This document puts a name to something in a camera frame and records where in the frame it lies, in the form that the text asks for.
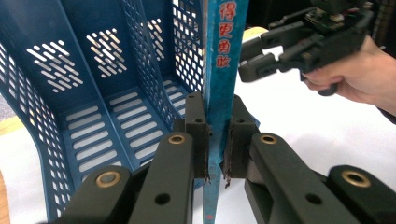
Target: finger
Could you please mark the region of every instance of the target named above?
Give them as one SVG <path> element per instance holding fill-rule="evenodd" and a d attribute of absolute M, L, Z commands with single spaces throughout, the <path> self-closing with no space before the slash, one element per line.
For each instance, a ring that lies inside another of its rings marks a hole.
<path fill-rule="evenodd" d="M 372 38 L 367 36 L 360 51 L 303 75 L 317 85 L 335 83 L 340 77 L 357 77 L 369 69 L 370 54 L 379 52 Z"/>
<path fill-rule="evenodd" d="M 309 81 L 309 79 L 306 79 L 304 83 L 311 91 L 325 91 L 330 88 L 330 85 L 317 85 Z"/>

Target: perforated basket wall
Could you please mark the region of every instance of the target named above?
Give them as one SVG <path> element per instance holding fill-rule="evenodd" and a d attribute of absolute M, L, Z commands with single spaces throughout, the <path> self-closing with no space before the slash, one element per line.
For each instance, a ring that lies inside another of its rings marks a hole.
<path fill-rule="evenodd" d="M 203 87 L 199 0 L 4 0 L 0 15 L 0 91 L 37 146 L 49 220 L 94 169 L 152 160 Z"/>

